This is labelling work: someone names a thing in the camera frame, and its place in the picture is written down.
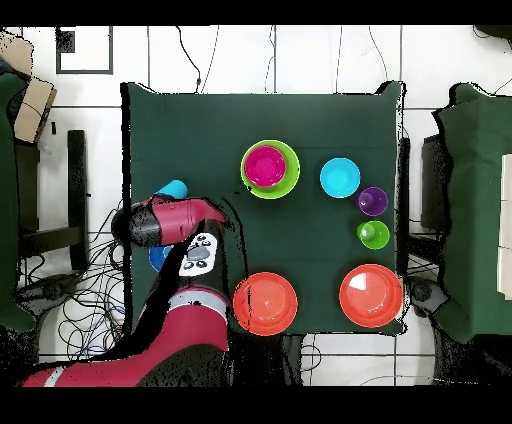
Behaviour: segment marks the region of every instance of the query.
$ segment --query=cardboard box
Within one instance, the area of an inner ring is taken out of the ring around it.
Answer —
[[[0,58],[28,82],[14,123],[15,137],[28,142],[39,140],[57,94],[53,84],[32,76],[33,51],[34,47],[27,40],[0,32]]]

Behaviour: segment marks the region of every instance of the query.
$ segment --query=magenta bowl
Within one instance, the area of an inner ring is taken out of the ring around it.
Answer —
[[[254,185],[271,187],[283,179],[286,161],[275,147],[260,146],[249,153],[244,170],[248,180]]]

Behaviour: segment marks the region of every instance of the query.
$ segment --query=blue bowl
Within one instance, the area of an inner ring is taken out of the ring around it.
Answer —
[[[347,158],[334,158],[320,172],[320,184],[331,197],[342,199],[354,194],[361,182],[357,165]]]
[[[156,272],[160,272],[164,265],[165,258],[169,254],[172,246],[151,247],[149,249],[149,263]]]

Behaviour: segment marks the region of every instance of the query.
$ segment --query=purple cup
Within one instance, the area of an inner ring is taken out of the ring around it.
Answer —
[[[358,194],[356,205],[364,214],[377,216],[387,209],[388,196],[379,187],[368,187]]]

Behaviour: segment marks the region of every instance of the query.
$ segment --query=green cup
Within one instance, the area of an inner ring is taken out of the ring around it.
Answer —
[[[389,229],[381,221],[363,222],[357,227],[357,237],[368,249],[379,250],[389,242]]]

